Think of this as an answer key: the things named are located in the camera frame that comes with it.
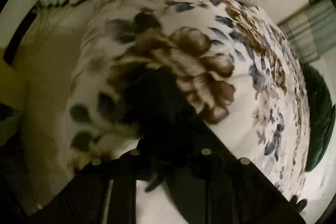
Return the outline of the dark green garment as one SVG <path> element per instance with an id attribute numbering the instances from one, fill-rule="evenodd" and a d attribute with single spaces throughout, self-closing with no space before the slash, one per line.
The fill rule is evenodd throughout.
<path id="1" fill-rule="evenodd" d="M 310 110 L 310 141 L 305 171 L 311 172 L 322 160 L 335 125 L 335 104 L 319 71 L 301 64 Z"/>

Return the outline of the white floral bed cover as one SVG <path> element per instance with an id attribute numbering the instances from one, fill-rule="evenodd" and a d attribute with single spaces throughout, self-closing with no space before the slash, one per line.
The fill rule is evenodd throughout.
<path id="1" fill-rule="evenodd" d="M 284 34 L 236 0 L 93 0 L 66 105 L 68 176 L 118 158 L 145 134 L 167 140 L 179 95 L 236 157 L 286 197 L 305 185 L 305 80 Z"/>

